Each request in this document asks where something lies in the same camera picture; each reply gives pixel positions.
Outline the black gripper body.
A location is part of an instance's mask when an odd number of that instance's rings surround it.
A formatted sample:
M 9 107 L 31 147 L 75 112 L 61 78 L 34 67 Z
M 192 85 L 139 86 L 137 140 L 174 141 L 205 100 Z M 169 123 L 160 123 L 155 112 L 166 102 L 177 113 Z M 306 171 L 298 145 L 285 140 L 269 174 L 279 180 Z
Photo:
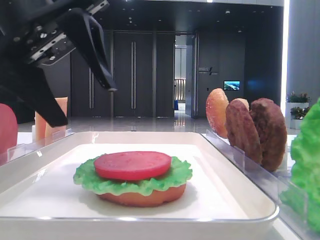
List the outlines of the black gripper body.
M 76 48 L 57 18 L 74 8 L 94 16 L 108 6 L 106 0 L 2 0 L 0 63 L 54 64 Z

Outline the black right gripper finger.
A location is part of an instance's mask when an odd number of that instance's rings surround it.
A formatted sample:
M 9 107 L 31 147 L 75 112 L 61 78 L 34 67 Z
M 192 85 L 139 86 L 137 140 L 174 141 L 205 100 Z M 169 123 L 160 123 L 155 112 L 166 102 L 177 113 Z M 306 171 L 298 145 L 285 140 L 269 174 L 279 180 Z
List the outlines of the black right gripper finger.
M 57 18 L 56 23 L 78 49 L 99 84 L 108 91 L 115 92 L 117 87 L 110 73 L 101 25 L 81 8 L 67 11 Z

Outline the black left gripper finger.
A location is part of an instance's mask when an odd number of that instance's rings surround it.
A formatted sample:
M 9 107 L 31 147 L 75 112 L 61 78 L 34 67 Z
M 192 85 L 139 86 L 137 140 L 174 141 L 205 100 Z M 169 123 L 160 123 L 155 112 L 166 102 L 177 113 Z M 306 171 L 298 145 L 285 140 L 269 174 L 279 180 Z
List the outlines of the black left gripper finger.
M 21 62 L 0 63 L 0 86 L 22 99 L 46 120 L 57 104 L 41 68 Z

